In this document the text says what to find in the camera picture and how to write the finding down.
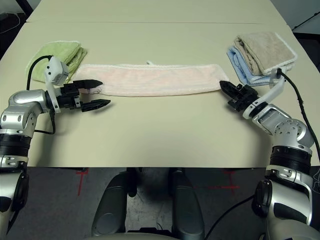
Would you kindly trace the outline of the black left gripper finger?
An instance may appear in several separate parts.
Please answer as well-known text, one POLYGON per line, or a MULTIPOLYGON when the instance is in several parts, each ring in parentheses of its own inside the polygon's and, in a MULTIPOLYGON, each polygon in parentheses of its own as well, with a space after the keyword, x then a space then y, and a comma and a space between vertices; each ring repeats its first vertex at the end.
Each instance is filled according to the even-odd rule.
POLYGON ((101 86, 103 82, 95 79, 84 79, 84 80, 77 80, 76 81, 76 88, 77 89, 94 89, 98 86, 101 86))
POLYGON ((89 111, 94 111, 94 110, 103 108, 110 103, 111 101, 108 99, 96 99, 96 100, 92 100, 90 102, 85 102, 85 103, 81 101, 80 108, 82 112, 89 112, 89 111))

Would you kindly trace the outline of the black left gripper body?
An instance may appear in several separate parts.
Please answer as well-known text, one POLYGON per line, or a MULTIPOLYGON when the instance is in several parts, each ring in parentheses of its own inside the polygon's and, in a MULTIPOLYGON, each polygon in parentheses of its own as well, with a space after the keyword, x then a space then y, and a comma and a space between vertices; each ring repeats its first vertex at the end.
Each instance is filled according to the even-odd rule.
POLYGON ((81 83, 67 83, 60 87, 60 95, 57 97, 58 106, 65 109, 80 109, 80 92, 81 83))

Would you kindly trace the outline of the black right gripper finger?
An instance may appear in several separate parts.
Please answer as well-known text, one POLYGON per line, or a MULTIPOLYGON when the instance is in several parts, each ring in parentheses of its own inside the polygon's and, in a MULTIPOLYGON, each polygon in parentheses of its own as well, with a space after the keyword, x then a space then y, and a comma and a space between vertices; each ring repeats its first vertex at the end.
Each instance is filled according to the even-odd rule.
POLYGON ((242 85, 234 85, 230 81, 221 80, 219 82, 221 90, 231 99, 239 99, 242 96, 242 85))

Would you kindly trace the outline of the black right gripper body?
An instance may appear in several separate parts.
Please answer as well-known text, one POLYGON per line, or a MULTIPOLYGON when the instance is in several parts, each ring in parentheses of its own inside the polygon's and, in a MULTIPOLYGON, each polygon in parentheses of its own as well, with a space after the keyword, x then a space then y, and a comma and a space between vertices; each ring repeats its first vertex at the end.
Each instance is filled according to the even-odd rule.
POLYGON ((258 92, 249 85, 241 85, 241 97, 239 99, 232 99, 228 104, 237 112, 245 110, 252 102, 258 99, 258 92))

